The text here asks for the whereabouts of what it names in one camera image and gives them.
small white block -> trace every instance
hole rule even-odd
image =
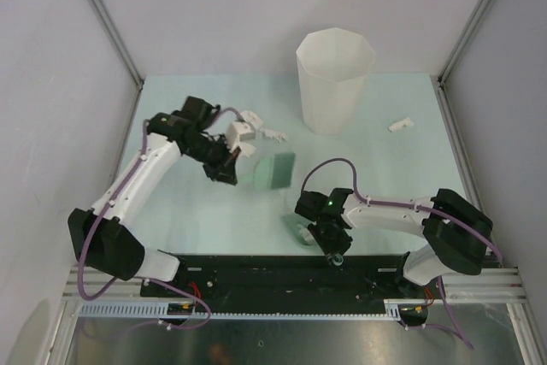
[[[391,126],[387,127],[390,132],[398,132],[405,127],[412,127],[414,123],[410,120],[410,117],[394,122]]]
[[[258,130],[262,126],[262,124],[264,124],[264,121],[262,121],[258,114],[250,110],[242,111],[241,116],[245,121],[252,124],[255,130]]]
[[[269,128],[261,128],[259,130],[266,138],[275,138],[278,142],[287,141],[287,135],[284,132],[277,132]]]

aluminum frame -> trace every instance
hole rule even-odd
[[[126,70],[131,75],[139,91],[142,90],[144,81],[138,73],[133,59],[129,55],[114,22],[106,10],[103,0],[89,1],[103,25],[107,37],[115,48],[115,51],[124,62]],[[462,142],[462,137],[458,132],[449,101],[446,97],[444,84],[450,77],[454,66],[462,58],[468,45],[473,41],[474,34],[477,32],[480,23],[485,18],[493,2],[494,0],[479,0],[468,23],[462,31],[462,35],[458,39],[456,47],[450,53],[449,59],[438,76],[438,82],[434,82],[433,84],[466,195],[469,201],[479,209],[482,209],[479,192],[474,184],[468,156]],[[138,97],[136,97],[133,106],[133,114],[137,108],[137,104]],[[129,128],[126,130],[125,140],[127,139],[128,133]],[[89,291],[97,291],[96,288],[99,287],[99,285],[103,285],[104,282],[109,279],[108,275],[99,273],[92,268],[86,268],[85,275],[85,284]],[[478,277],[467,277],[458,274],[447,275],[444,277],[444,282],[447,298],[450,303],[506,303],[525,364],[532,365],[547,362],[542,339],[539,336],[530,304],[526,299],[526,292],[522,287],[521,278],[516,268],[485,269],[483,270],[483,274]],[[139,296],[139,289],[139,280],[115,283],[103,296],[103,303],[109,304],[109,306],[123,304],[125,307],[138,307],[143,306],[144,303],[165,304],[170,301],[169,299],[160,300],[159,298],[155,302],[151,302],[149,298],[146,298],[146,300],[143,301],[144,298]],[[179,298],[174,301],[184,302],[185,299]],[[385,302],[386,307],[392,307],[393,304],[401,303],[402,301],[386,300]],[[412,303],[413,300],[404,300],[404,302]],[[90,307],[91,304],[92,303],[83,304],[79,300],[79,297],[77,296],[77,287],[75,287],[75,272],[73,270],[68,280],[67,287],[65,288],[61,306],[56,317],[58,325],[50,335],[50,344],[48,345],[50,348],[44,353],[42,360],[43,364],[62,365],[65,363],[74,334],[76,321],[79,317],[79,311],[82,307]],[[237,319],[243,318],[243,316],[239,315],[235,315],[234,317]]]

white plastic piece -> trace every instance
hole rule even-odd
[[[261,128],[259,130],[264,137],[266,138],[275,138],[279,143],[287,141],[287,135],[284,132],[276,132],[275,130],[270,130],[269,128]]]
[[[256,132],[253,128],[242,121],[234,121],[230,123],[226,130],[226,142],[230,152],[236,150],[240,144],[247,140],[255,138]]]
[[[417,198],[415,200],[394,200],[380,197],[366,196],[365,203],[355,195],[348,196],[344,202],[344,221],[354,229],[384,228],[401,233],[409,233],[423,237],[422,221],[429,216],[426,211],[420,211],[418,204],[431,208],[431,198]],[[413,203],[412,209],[373,205],[371,201],[390,201],[398,203]],[[404,263],[403,276],[407,280],[425,286],[439,275],[453,273],[435,255],[431,246],[425,245],[417,251],[412,251]]]
[[[158,250],[144,249],[143,264],[135,274],[136,277],[156,278],[169,282],[179,269],[179,259]]]
[[[239,148],[245,157],[251,157],[256,152],[256,147],[249,143],[239,143]]]
[[[412,251],[403,267],[404,278],[419,286],[426,286],[439,275],[454,272],[438,259],[429,244]]]
[[[264,124],[264,121],[262,121],[258,114],[253,111],[244,110],[241,112],[241,116],[243,117],[243,120],[250,123],[255,128],[255,130],[258,130],[260,127],[262,127],[262,124]]]
[[[160,134],[150,134],[148,136],[148,146],[150,148],[148,160],[140,164],[137,172],[120,192],[116,201],[112,203],[109,201],[110,193],[114,192],[116,187],[120,185],[135,162],[139,160],[140,154],[132,159],[114,184],[92,205],[95,215],[99,214],[104,204],[109,203],[111,208],[104,218],[111,220],[118,217],[120,224],[130,229],[133,219],[142,209],[154,188],[156,188],[157,183],[180,158],[179,146],[174,141],[168,141],[167,137]]]
[[[396,200],[370,196],[366,196],[365,199],[367,199],[367,202],[363,203],[355,195],[351,195],[345,200],[342,218],[350,227],[355,229],[384,228],[421,237],[423,231],[421,222],[429,216],[429,213],[425,211],[415,213],[412,209],[386,207],[385,205],[368,205],[373,200],[411,203],[406,199]],[[431,199],[428,197],[418,198],[417,201],[428,207],[433,206]]]
[[[410,117],[394,122],[391,126],[387,127],[390,132],[398,132],[405,127],[413,127],[414,122],[410,120]]]
[[[310,33],[297,49],[304,123],[338,134],[350,123],[376,53],[360,34],[337,27]]]

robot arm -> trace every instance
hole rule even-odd
[[[423,237],[428,244],[402,256],[400,276],[418,286],[428,284],[441,274],[457,272],[478,275],[482,269],[486,246],[451,221],[423,211],[439,209],[466,222],[479,234],[489,237],[492,223],[484,214],[451,190],[441,189],[433,198],[393,200],[365,197],[361,201],[352,190],[337,188],[329,197],[304,191],[295,212],[312,221],[308,230],[327,260],[343,263],[342,255],[350,248],[351,229],[382,227]]]
[[[146,146],[132,159],[107,192],[84,211],[75,209],[68,217],[74,252],[80,259],[89,231],[97,226],[85,264],[122,280],[134,276],[170,281],[179,259],[143,247],[129,227],[163,175],[180,156],[203,164],[213,181],[237,184],[237,142],[254,136],[248,125],[232,123],[227,136],[212,138],[210,127],[220,108],[202,99],[188,97],[182,110],[159,113],[146,125]]]

white container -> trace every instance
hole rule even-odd
[[[297,49],[304,123],[317,134],[344,130],[375,57],[357,33],[334,27],[306,36]]]

